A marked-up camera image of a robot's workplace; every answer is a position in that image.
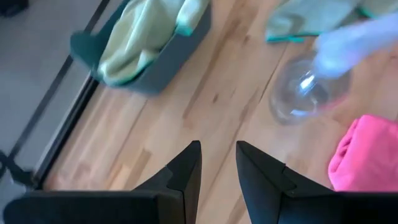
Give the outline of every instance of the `black shoe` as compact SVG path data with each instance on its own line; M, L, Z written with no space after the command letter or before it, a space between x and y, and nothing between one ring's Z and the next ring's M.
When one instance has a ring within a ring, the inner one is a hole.
M29 0L0 0L0 16L15 16L28 6Z

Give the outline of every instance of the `spray bottle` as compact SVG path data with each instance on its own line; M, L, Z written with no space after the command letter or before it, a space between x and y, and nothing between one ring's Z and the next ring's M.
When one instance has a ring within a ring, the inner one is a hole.
M396 40L398 12L321 34L314 51L281 70L269 101L272 114L282 124L295 124L333 108L349 92L352 68Z

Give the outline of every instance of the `wooden floor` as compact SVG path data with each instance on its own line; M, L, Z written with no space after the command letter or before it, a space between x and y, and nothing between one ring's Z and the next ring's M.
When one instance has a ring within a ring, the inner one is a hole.
M48 189L133 189L192 140L203 170L197 223L250 223L235 163L245 140L330 187L326 168L350 123L365 113L398 115L397 50L379 52L354 70L346 101L321 117L280 126L268 108L281 66L311 48L264 43L279 0L213 1L213 27L156 98L100 86L47 181Z

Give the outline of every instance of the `green towel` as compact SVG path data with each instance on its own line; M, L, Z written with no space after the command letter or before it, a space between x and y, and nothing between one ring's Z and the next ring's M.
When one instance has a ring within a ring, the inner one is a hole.
M347 25L360 16L379 16L398 9L398 0L282 0L271 14L266 41L302 42L303 36Z
M185 0L177 16L176 33L191 35L210 0Z
M134 79L157 58L178 26L178 19L181 21L180 31L190 35L208 2L131 0L114 25L99 60L100 78L111 86L123 85Z

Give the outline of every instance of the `pink cloth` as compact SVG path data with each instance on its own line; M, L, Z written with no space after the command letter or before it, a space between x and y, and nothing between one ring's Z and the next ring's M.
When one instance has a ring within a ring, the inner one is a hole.
M336 191L398 191L398 124L371 115L355 120L328 173Z

